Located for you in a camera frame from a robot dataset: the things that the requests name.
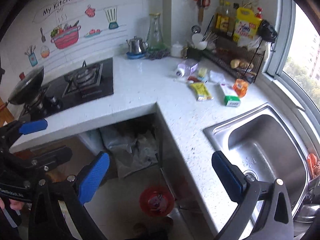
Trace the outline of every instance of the cooking oil bottle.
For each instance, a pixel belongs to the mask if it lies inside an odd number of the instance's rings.
[[[235,30],[235,26],[236,26],[236,16],[237,16],[237,9],[238,8],[239,8],[239,4],[234,3],[233,9],[231,9],[231,11],[230,11],[227,37],[231,38],[231,39],[232,39],[232,35],[233,35],[233,32]]]
[[[224,0],[219,0],[219,6],[217,7],[214,18],[213,18],[212,32],[214,33],[220,30],[221,16],[223,14],[223,5],[224,5]]]
[[[225,2],[225,6],[223,8],[223,14],[221,15],[221,22],[220,22],[221,34],[227,35],[230,14],[231,14],[230,3]]]

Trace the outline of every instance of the red basket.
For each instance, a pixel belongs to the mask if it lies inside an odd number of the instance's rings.
[[[75,44],[79,39],[79,30],[81,26],[75,26],[61,34],[51,38],[51,43],[54,43],[57,49],[64,49],[72,44]]]
[[[156,186],[144,190],[139,198],[141,210],[150,217],[164,217],[174,207],[174,198],[167,187]]]

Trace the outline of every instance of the snack package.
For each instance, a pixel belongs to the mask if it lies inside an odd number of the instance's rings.
[[[261,21],[252,10],[243,7],[238,8],[233,41],[241,44],[241,46],[247,46],[256,35]]]
[[[197,101],[206,101],[213,99],[204,83],[198,82],[189,85],[195,92]]]

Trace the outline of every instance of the pan lid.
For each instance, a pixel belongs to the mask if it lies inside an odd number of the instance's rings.
[[[44,66],[35,68],[31,70],[24,79],[20,80],[11,92],[8,101],[10,102],[18,93],[20,93],[39,73],[41,73],[41,71],[43,71],[43,69]]]

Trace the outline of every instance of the trash bag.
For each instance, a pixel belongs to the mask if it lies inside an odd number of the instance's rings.
[[[105,147],[115,157],[119,178],[158,163],[157,144],[150,131],[136,138],[131,129],[120,131],[114,125],[100,128],[100,131]]]

